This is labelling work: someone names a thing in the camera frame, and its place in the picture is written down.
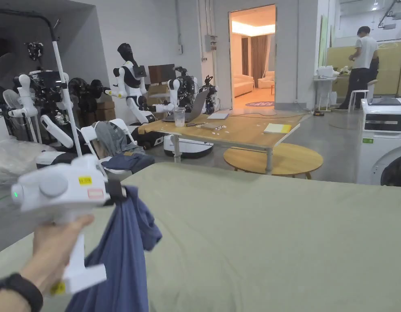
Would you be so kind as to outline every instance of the bed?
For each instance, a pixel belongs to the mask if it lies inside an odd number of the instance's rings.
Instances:
[[[401,188],[173,163],[124,184],[139,187],[164,236],[146,254],[151,311],[401,311]],[[111,211],[95,210],[87,251]],[[0,253],[0,276],[26,262],[31,240]]]

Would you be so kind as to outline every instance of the paper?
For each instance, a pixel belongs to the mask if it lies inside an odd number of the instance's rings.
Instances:
[[[269,123],[267,128],[265,128],[264,132],[288,134],[290,130],[291,130],[291,125],[289,124]]]

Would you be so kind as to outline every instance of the plastic wrap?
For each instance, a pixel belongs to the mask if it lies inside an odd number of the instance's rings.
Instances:
[[[17,178],[36,170],[35,158],[42,151],[54,151],[48,145],[18,141],[15,138],[0,142],[0,189],[16,183]]]

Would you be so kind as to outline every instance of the white t-shirt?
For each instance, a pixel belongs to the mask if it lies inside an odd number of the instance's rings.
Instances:
[[[377,41],[365,36],[356,40],[355,48],[361,48],[360,55],[355,58],[354,68],[370,68],[374,52],[378,50]]]

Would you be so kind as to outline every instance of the clear cup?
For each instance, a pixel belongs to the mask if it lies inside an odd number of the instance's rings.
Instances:
[[[175,125],[177,127],[184,127],[185,126],[185,113],[186,113],[186,108],[185,107],[178,107],[174,110],[173,116],[175,119]]]

